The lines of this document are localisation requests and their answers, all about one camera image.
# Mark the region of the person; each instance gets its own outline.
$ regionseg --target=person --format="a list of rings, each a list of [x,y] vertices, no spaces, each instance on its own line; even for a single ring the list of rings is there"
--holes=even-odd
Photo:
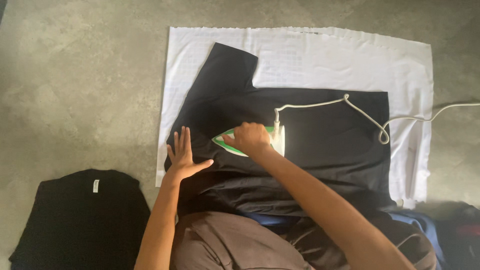
[[[177,132],[174,134],[175,151],[171,146],[167,146],[172,166],[163,178],[145,229],[135,265],[136,270],[169,269],[172,243],[176,235],[175,217],[180,182],[208,168],[214,162],[206,160],[200,164],[194,164],[190,136],[190,129],[182,127],[180,137]],[[223,135],[227,145],[245,153],[289,191],[308,216],[323,228],[343,251],[352,269],[415,269],[397,247],[344,198],[278,154],[270,146],[269,135],[262,124],[243,123],[235,128],[234,137],[232,139]],[[285,241],[278,235],[269,235],[269,237],[278,237],[273,239],[275,243],[279,243],[278,245],[281,245],[279,241]],[[250,254],[251,252],[254,254],[255,250],[252,251],[252,247],[253,245],[243,248]],[[207,256],[208,253],[192,253],[190,256],[201,254]],[[187,269],[205,269],[205,267],[190,265]]]

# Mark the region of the white cord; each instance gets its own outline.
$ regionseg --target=white cord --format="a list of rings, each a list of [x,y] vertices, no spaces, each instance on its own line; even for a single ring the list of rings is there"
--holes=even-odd
[[[451,104],[448,106],[445,106],[441,108],[432,118],[430,119],[422,119],[422,118],[417,118],[417,117],[410,117],[410,116],[402,116],[402,117],[395,117],[390,120],[388,120],[383,126],[381,126],[377,121],[375,121],[372,117],[370,117],[368,114],[366,114],[364,111],[360,110],[357,106],[353,105],[349,100],[348,100],[349,95],[344,94],[343,98],[329,101],[329,102],[323,102],[323,103],[317,103],[317,104],[310,104],[310,105],[290,105],[286,104],[283,105],[280,108],[275,109],[275,122],[274,122],[274,134],[273,138],[275,138],[278,135],[278,130],[280,127],[280,120],[279,120],[279,115],[278,112],[285,109],[285,108],[308,108],[308,107],[316,107],[316,106],[322,106],[322,105],[327,105],[327,104],[332,104],[332,103],[337,103],[341,101],[345,101],[348,105],[350,105],[352,108],[356,109],[359,111],[361,114],[363,114],[366,118],[368,118],[370,121],[372,121],[378,128],[380,129],[380,133],[378,135],[378,141],[381,144],[387,144],[390,141],[390,136],[388,135],[387,131],[385,128],[388,126],[388,124],[393,121],[393,120],[398,120],[398,119],[411,119],[411,120],[416,120],[416,121],[422,121],[422,122],[431,122],[437,117],[437,115],[442,112],[443,110],[450,108],[450,107],[456,107],[456,106],[478,106],[480,103],[458,103],[458,104]],[[386,140],[382,140],[382,135],[385,135]]]

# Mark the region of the finger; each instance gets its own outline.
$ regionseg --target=finger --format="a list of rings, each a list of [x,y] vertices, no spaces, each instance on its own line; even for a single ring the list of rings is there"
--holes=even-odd
[[[168,157],[173,162],[173,159],[175,158],[175,154],[173,153],[172,147],[170,145],[167,145],[167,153],[168,153]]]
[[[174,132],[173,133],[173,143],[174,143],[174,146],[175,146],[175,154],[178,154],[180,149],[179,149],[179,133],[178,132]]]
[[[235,145],[235,140],[234,139],[232,139],[230,136],[228,136],[226,134],[222,134],[222,138],[223,138],[223,142],[226,145],[234,147],[234,145]]]
[[[195,167],[198,169],[197,172],[210,167],[213,164],[213,160],[205,160],[202,163],[195,164]]]
[[[180,151],[183,151],[183,149],[185,147],[185,127],[184,126],[181,127],[181,135],[180,135],[179,144],[180,144]]]
[[[185,150],[192,151],[192,143],[190,141],[190,128],[185,131]]]

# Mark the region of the left hand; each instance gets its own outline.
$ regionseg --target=left hand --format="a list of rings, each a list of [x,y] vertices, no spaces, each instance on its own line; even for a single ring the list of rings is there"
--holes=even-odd
[[[175,154],[172,151],[172,146],[167,145],[168,156],[172,161],[172,166],[167,173],[173,173],[174,178],[182,180],[213,164],[213,160],[206,160],[199,164],[193,162],[192,145],[190,144],[190,128],[181,127],[180,139],[178,132],[175,132],[173,137],[175,141]]]

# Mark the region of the right hand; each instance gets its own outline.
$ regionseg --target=right hand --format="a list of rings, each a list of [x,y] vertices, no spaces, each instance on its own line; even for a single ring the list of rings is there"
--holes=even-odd
[[[222,135],[223,141],[247,156],[261,152],[266,147],[270,148],[270,137],[262,124],[243,122],[241,126],[234,128],[233,135],[235,139]]]

